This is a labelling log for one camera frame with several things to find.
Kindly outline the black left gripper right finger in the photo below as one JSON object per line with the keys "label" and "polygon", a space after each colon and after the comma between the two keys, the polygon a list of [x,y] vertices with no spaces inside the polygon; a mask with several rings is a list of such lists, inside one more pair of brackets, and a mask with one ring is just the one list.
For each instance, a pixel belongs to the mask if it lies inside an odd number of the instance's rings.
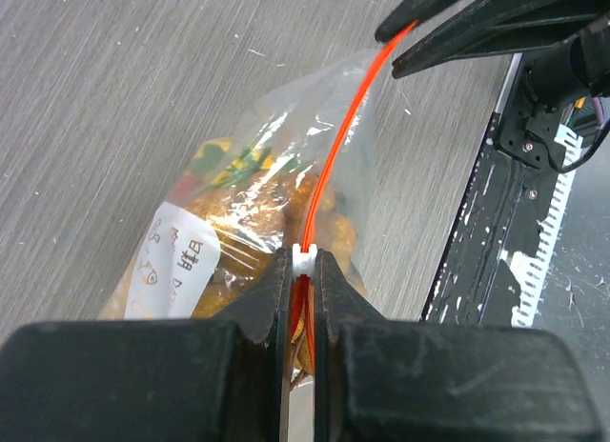
{"label": "black left gripper right finger", "polygon": [[577,358],[547,331],[385,318],[315,260],[317,441],[600,441]]}

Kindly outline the brown longan bunch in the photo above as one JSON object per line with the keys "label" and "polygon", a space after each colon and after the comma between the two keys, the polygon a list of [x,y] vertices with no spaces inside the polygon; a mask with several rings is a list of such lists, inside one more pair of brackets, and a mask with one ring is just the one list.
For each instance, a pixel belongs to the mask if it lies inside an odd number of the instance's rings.
{"label": "brown longan bunch", "polygon": [[301,240],[326,147],[203,143],[185,171],[201,187],[158,207],[101,317],[209,318],[250,291],[275,252]]}

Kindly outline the clear zip top bag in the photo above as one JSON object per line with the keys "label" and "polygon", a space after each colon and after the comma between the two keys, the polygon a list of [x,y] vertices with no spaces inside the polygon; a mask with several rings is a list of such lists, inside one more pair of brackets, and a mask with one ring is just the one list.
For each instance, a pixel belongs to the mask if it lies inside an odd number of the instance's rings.
{"label": "clear zip top bag", "polygon": [[395,42],[256,99],[204,142],[156,209],[99,316],[209,318],[250,291],[280,249],[329,251],[357,269],[373,191],[374,83]]}

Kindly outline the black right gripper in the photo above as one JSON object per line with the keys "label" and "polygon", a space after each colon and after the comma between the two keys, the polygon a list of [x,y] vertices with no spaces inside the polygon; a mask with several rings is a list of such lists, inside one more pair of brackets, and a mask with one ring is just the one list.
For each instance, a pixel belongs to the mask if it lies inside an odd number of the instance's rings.
{"label": "black right gripper", "polygon": [[[410,24],[423,24],[459,1],[402,0],[378,25],[375,39],[387,44]],[[392,75],[399,79],[450,61],[545,50],[577,33],[528,69],[528,95],[548,110],[586,95],[607,97],[608,12],[609,0],[520,6],[516,0],[475,0],[403,52],[393,62]]]}

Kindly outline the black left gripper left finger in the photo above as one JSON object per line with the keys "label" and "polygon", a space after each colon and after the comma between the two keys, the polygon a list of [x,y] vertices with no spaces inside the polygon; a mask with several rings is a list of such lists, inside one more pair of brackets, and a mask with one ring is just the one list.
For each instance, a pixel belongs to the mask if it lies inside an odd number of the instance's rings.
{"label": "black left gripper left finger", "polygon": [[209,319],[40,322],[1,349],[5,441],[283,441],[291,258]]}

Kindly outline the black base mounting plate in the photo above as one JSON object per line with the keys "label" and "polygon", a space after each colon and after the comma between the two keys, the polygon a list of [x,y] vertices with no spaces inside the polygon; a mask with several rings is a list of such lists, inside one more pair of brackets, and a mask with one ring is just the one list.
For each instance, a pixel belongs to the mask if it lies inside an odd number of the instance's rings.
{"label": "black base mounting plate", "polygon": [[[560,174],[537,169],[497,149],[506,126],[526,110],[519,89],[521,73],[532,57],[516,54],[488,121],[478,156],[452,226],[421,320],[459,325],[511,326],[520,287],[507,255],[534,256],[541,226],[549,213]],[[581,138],[561,122],[555,135],[558,161],[580,158]]]}

